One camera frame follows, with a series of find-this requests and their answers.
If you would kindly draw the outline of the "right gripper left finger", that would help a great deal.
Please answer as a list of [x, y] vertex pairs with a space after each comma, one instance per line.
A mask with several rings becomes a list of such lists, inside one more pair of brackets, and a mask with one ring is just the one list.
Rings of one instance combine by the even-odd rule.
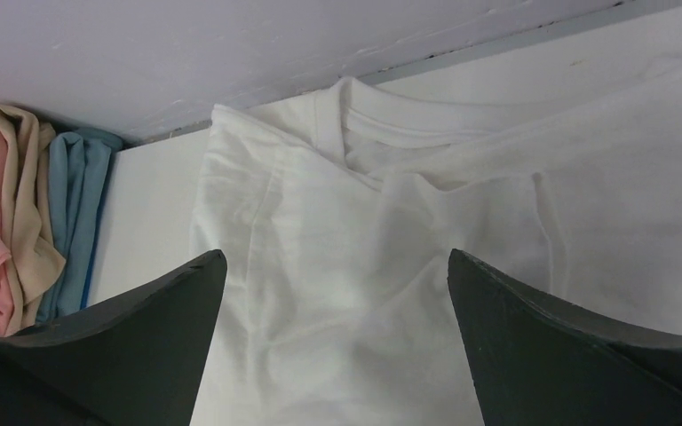
[[0, 425], [187, 425], [224, 294], [206, 252], [145, 285], [0, 337]]

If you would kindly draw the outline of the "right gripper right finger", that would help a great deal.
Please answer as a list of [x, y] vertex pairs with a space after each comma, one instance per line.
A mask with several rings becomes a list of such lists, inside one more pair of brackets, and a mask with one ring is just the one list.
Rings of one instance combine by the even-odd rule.
[[552, 296], [462, 250], [448, 290], [487, 425], [682, 425], [682, 335]]

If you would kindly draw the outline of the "white t shirt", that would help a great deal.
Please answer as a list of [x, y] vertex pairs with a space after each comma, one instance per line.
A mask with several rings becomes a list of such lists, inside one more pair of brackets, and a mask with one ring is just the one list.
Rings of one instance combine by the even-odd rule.
[[480, 425], [453, 249], [682, 335], [682, 59], [535, 104], [216, 106], [191, 247], [228, 270], [193, 424]]

